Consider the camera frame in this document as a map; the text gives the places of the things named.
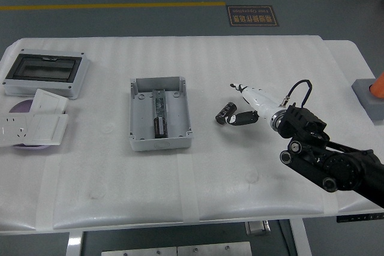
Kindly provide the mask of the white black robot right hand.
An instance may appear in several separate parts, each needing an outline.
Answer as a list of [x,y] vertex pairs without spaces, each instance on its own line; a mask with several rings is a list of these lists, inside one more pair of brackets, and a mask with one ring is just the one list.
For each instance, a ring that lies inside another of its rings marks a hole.
[[226,123],[239,126],[256,123],[259,118],[263,118],[269,122],[272,129],[277,130],[285,114],[285,106],[279,104],[262,89],[250,88],[238,83],[231,83],[230,86],[241,93],[253,111],[225,116]]

